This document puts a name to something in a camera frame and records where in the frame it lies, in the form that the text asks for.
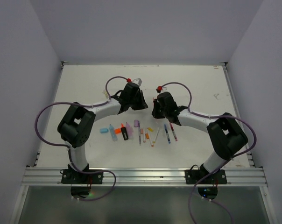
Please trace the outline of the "clear purple gel pen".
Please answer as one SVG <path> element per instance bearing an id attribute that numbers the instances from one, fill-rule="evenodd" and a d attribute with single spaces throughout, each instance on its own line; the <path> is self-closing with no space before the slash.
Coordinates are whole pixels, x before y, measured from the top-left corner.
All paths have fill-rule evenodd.
<path id="1" fill-rule="evenodd" d="M 138 121 L 138 137 L 139 137 L 139 145 L 141 146 L 141 125 L 140 125 L 140 121 Z"/>

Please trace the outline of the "purple highlighter cap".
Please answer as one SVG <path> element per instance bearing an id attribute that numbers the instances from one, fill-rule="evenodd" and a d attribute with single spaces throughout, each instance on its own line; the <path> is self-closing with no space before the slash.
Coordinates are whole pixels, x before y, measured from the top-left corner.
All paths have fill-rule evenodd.
<path id="1" fill-rule="evenodd" d="M 134 127 L 139 127 L 140 126 L 140 122 L 139 120 L 134 120 Z"/>

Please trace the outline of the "blue gel pen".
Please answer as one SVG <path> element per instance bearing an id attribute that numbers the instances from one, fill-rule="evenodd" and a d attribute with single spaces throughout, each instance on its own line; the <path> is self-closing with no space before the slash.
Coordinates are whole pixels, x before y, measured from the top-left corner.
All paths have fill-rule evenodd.
<path id="1" fill-rule="evenodd" d="M 167 141 L 168 141 L 168 143 L 170 144 L 171 141 L 170 141 L 170 138 L 169 138 L 169 132 L 168 132 L 168 128 L 167 128 L 167 125 L 166 125 L 166 124 L 164 124 L 164 130 L 165 130 L 165 133 L 166 133 Z"/>

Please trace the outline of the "red gel pen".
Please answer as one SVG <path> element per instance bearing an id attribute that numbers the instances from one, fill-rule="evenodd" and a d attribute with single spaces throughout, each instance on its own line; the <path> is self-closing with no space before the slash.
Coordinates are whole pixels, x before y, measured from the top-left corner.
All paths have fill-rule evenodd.
<path id="1" fill-rule="evenodd" d="M 170 128 L 171 128 L 171 131 L 172 131 L 172 134 L 173 134 L 173 137 L 174 137 L 175 141 L 178 141 L 176 133 L 175 133 L 175 130 L 173 128 L 173 125 L 171 123 L 169 125 L 170 125 Z"/>

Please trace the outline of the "purple highlighter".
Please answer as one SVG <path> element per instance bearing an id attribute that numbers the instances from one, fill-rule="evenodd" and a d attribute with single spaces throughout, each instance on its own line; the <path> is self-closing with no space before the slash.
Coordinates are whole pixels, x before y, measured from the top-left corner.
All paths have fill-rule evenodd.
<path id="1" fill-rule="evenodd" d="M 127 130 L 128 139 L 133 140 L 134 139 L 134 131 L 133 131 L 132 127 L 129 125 L 129 123 L 126 123 L 126 130 Z"/>

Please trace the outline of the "black orange highlighter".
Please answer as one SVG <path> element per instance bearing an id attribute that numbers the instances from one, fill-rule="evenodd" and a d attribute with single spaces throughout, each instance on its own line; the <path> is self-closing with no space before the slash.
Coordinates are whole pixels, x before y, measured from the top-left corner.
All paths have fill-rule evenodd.
<path id="1" fill-rule="evenodd" d="M 124 126 L 124 124 L 121 124 L 120 130 L 121 130 L 123 139 L 124 139 L 124 140 L 128 140 L 129 137 L 128 137 L 128 134 L 127 134 L 127 129 L 126 129 L 126 127 Z"/>

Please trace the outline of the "white orange marker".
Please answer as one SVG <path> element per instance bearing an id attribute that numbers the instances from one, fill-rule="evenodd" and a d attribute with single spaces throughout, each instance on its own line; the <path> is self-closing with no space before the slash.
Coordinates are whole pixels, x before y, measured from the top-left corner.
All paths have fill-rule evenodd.
<path id="1" fill-rule="evenodd" d="M 149 132 L 148 132 L 148 140 L 149 140 L 150 146 L 154 147 L 154 144 L 153 144 L 153 141 L 152 141 L 152 138 Z"/>

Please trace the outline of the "orange highlighter cap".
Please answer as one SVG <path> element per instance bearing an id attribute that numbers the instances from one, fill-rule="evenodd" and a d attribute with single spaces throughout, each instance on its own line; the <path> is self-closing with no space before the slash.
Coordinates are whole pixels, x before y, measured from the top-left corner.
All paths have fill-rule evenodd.
<path id="1" fill-rule="evenodd" d="M 115 134 L 121 133 L 121 129 L 120 129 L 120 128 L 117 128 L 117 129 L 115 129 L 114 131 L 115 131 Z"/>

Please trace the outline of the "light blue highlighter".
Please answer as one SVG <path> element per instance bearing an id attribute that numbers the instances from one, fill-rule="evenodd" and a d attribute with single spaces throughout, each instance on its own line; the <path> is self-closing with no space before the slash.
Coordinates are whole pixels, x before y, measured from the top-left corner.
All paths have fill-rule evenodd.
<path id="1" fill-rule="evenodd" d="M 114 129 L 114 127 L 111 124 L 109 125 L 109 131 L 110 131 L 112 140 L 113 141 L 117 141 L 118 138 L 117 138 L 117 135 L 115 133 L 115 129 Z"/>

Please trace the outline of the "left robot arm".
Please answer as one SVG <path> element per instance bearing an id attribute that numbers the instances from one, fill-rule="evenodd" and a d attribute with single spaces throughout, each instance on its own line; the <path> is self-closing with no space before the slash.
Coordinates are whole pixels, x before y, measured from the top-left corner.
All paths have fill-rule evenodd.
<path id="1" fill-rule="evenodd" d="M 107 103 L 93 106 L 90 109 L 74 103 L 58 125 L 58 132 L 68 147 L 69 166 L 73 169 L 72 178 L 78 183 L 84 183 L 89 177 L 88 162 L 85 156 L 87 142 L 93 123 L 108 116 L 118 115 L 129 108 L 144 110 L 148 108 L 143 92 L 140 89 L 141 80 L 128 82 L 120 95 L 114 94 Z"/>

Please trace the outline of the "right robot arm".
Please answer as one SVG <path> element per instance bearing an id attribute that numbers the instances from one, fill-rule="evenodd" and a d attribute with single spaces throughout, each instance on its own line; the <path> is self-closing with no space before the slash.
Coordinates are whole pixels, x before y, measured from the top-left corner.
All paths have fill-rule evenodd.
<path id="1" fill-rule="evenodd" d="M 186 106 L 178 106 L 169 92 L 159 94 L 153 104 L 155 119 L 167 119 L 171 124 L 189 126 L 209 135 L 214 151 L 199 168 L 199 177 L 205 183 L 211 183 L 216 178 L 215 169 L 248 143 L 247 136 L 229 113 L 210 118 L 190 112 Z"/>

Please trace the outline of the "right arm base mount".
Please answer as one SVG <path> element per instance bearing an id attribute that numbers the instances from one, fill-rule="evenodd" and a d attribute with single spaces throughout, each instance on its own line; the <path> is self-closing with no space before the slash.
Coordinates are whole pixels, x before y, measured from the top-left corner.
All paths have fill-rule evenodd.
<path id="1" fill-rule="evenodd" d="M 203 165 L 193 165 L 190 169 L 184 171 L 186 184 L 210 185 L 209 187 L 197 187 L 199 195 L 206 199 L 215 199 L 218 195 L 218 186 L 227 184 L 226 173 L 220 169 L 209 173 Z"/>

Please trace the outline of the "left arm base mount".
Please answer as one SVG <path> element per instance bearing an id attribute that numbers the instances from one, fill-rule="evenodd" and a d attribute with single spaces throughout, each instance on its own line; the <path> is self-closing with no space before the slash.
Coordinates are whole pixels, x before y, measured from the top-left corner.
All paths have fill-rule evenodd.
<path id="1" fill-rule="evenodd" d="M 91 186 L 102 184 L 103 172 L 99 170 L 90 170 L 87 165 L 81 173 L 74 170 L 70 165 L 66 169 L 61 169 L 59 173 L 62 175 L 61 183 L 70 184 L 71 196 L 77 200 L 89 199 L 92 197 Z"/>

